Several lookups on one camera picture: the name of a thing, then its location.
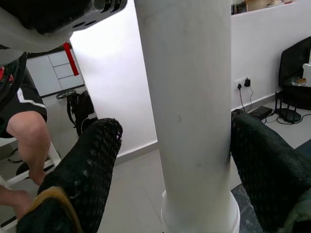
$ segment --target black plug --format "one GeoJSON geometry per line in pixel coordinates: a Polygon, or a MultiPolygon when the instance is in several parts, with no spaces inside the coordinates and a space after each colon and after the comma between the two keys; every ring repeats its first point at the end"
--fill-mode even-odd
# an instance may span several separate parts
{"type": "Polygon", "coordinates": [[[245,79],[244,86],[246,86],[246,87],[250,87],[251,86],[251,80],[249,78],[245,79]]]}

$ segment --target person's leg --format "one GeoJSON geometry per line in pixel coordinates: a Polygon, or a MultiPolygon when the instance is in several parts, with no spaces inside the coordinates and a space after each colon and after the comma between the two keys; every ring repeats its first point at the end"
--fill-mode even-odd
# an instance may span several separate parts
{"type": "Polygon", "coordinates": [[[0,185],[0,205],[14,208],[16,218],[20,220],[32,204],[25,191],[12,191],[0,185]]]}
{"type": "Polygon", "coordinates": [[[45,177],[45,160],[51,145],[47,125],[35,111],[17,113],[11,117],[6,131],[18,140],[18,152],[29,166],[29,177],[41,185],[45,177]]]}

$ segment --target black backpack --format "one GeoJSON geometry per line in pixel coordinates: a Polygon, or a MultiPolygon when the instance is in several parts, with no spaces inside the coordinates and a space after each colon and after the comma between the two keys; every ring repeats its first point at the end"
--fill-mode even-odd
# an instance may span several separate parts
{"type": "Polygon", "coordinates": [[[89,117],[89,115],[95,114],[94,106],[87,91],[84,91],[82,94],[74,93],[67,96],[67,113],[79,136],[89,125],[97,120],[95,116],[89,117]]]}

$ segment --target white stripe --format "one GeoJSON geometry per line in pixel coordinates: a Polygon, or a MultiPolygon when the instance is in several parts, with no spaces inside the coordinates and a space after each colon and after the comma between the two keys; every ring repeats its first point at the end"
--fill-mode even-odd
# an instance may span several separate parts
{"type": "Polygon", "coordinates": [[[35,106],[38,106],[41,108],[46,108],[45,105],[42,103],[36,103],[33,100],[25,100],[24,95],[23,95],[23,91],[21,89],[18,89],[18,91],[17,91],[17,98],[18,98],[20,103],[31,103],[35,106]]]}

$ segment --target white wall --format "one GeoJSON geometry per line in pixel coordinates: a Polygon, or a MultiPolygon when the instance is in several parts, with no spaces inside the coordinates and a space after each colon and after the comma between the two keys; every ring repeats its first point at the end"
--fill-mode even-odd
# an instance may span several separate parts
{"type": "MultiPolygon", "coordinates": [[[[249,76],[256,101],[278,89],[281,53],[311,36],[311,0],[234,15],[232,24],[232,108],[241,105],[234,81],[249,76]]],[[[242,91],[249,103],[250,90],[242,91]]]]}
{"type": "MultiPolygon", "coordinates": [[[[232,108],[240,106],[234,80],[249,76],[252,100],[274,94],[283,50],[311,35],[311,0],[232,16],[232,108]]],[[[121,153],[156,140],[133,0],[115,16],[71,38],[100,117],[124,128],[121,153]]],[[[249,102],[248,89],[243,91],[249,102]]]]}
{"type": "Polygon", "coordinates": [[[123,126],[120,153],[156,142],[134,1],[70,40],[98,117],[123,126]]]}

